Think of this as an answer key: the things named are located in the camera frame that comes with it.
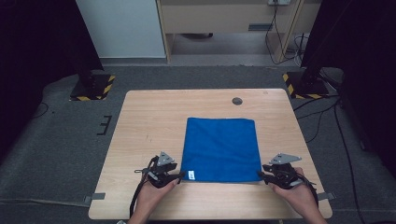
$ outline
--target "hand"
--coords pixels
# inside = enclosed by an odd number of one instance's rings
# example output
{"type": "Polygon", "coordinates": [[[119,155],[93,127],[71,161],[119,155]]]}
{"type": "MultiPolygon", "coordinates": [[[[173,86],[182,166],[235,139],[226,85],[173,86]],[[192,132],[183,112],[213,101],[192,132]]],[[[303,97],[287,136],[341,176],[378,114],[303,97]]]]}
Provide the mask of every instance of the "hand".
{"type": "Polygon", "coordinates": [[[178,181],[175,179],[160,189],[155,188],[147,181],[137,196],[136,209],[128,224],[146,223],[161,199],[177,185],[178,181]]]}
{"type": "MultiPolygon", "coordinates": [[[[304,175],[303,169],[295,167],[294,170],[304,175]]],[[[269,183],[271,189],[277,195],[284,198],[290,206],[300,214],[307,223],[327,223],[322,214],[318,210],[317,203],[310,188],[305,184],[300,184],[292,189],[282,189],[279,186],[269,183]]]]}

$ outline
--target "table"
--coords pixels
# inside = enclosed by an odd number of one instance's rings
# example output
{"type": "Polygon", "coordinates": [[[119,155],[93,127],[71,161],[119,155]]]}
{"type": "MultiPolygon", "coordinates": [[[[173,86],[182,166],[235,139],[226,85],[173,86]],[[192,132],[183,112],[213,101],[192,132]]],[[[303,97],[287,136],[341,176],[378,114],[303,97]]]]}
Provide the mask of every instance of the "table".
{"type": "MultiPolygon", "coordinates": [[[[300,156],[293,163],[323,192],[289,96],[281,89],[129,91],[110,143],[93,200],[92,219],[127,219],[129,205],[141,174],[161,151],[175,159],[178,173],[188,117],[254,119],[262,163],[277,153],[300,156]],[[234,97],[242,99],[234,105],[234,97]]],[[[319,202],[323,216],[330,217],[328,200],[319,202]]],[[[151,219],[281,219],[300,217],[263,181],[258,183],[181,182],[165,196],[151,219]]]]}
{"type": "MultiPolygon", "coordinates": [[[[267,0],[156,1],[168,62],[175,34],[266,32],[275,14],[274,6],[268,5],[267,0]]],[[[321,0],[290,0],[289,5],[277,7],[279,35],[273,27],[268,33],[268,45],[278,62],[284,60],[293,34],[311,31],[320,4],[321,0]]]]}

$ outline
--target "small round object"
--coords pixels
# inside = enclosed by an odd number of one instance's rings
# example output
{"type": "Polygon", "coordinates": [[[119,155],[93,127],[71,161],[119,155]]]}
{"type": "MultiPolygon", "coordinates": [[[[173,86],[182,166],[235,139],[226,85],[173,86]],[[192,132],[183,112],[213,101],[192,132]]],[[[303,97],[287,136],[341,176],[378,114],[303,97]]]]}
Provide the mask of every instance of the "small round object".
{"type": "Polygon", "coordinates": [[[233,104],[235,105],[241,105],[243,103],[242,99],[239,97],[233,98],[233,104]]]}

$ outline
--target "gray floor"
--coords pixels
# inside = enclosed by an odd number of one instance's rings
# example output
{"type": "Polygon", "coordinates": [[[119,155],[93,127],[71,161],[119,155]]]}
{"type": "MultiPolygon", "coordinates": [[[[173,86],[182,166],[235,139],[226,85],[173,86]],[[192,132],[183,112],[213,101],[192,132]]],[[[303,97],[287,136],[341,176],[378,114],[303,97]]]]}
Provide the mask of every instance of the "gray floor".
{"type": "MultiPolygon", "coordinates": [[[[82,203],[94,192],[106,151],[114,132],[123,96],[128,90],[193,88],[283,88],[281,75],[300,68],[294,60],[274,65],[263,42],[263,34],[228,34],[211,38],[178,35],[170,63],[139,62],[106,64],[116,80],[104,101],[69,102],[77,76],[64,78],[45,89],[44,102],[5,164],[0,167],[0,198],[44,199],[82,203]],[[113,116],[107,135],[104,115],[113,116]]],[[[290,49],[296,46],[291,43],[290,49]]],[[[328,68],[334,79],[342,72],[328,68]]],[[[308,100],[290,99],[295,108],[308,100]]],[[[296,117],[323,110],[335,99],[316,101],[296,111],[296,117]]],[[[396,220],[396,181],[372,152],[362,151],[353,126],[342,109],[337,115],[346,139],[354,171],[361,213],[366,223],[396,220]]],[[[299,119],[304,138],[324,188],[333,191],[333,216],[329,223],[360,223],[353,197],[346,150],[333,111],[299,119]]],[[[88,208],[35,204],[0,204],[0,223],[116,223],[89,220],[88,208]]],[[[259,224],[261,220],[201,223],[259,224]]],[[[304,223],[300,219],[287,224],[304,223]]]]}

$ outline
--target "wooden table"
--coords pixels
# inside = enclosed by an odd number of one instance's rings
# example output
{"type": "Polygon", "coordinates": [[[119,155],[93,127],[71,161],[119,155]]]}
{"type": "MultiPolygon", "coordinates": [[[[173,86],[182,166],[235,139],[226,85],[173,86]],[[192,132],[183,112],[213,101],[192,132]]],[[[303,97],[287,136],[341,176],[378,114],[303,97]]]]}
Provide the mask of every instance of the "wooden table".
{"type": "MultiPolygon", "coordinates": [[[[187,118],[246,118],[256,123],[262,163],[277,153],[300,156],[294,167],[323,192],[317,170],[305,144],[290,100],[281,89],[129,91],[111,141],[93,200],[92,219],[127,219],[141,174],[150,159],[163,150],[178,163],[187,118]],[[239,97],[243,103],[234,105],[239,97]]],[[[330,217],[328,200],[319,202],[323,216],[330,217]]],[[[297,218],[289,205],[264,184],[182,182],[165,196],[151,219],[282,219],[297,218]]]]}

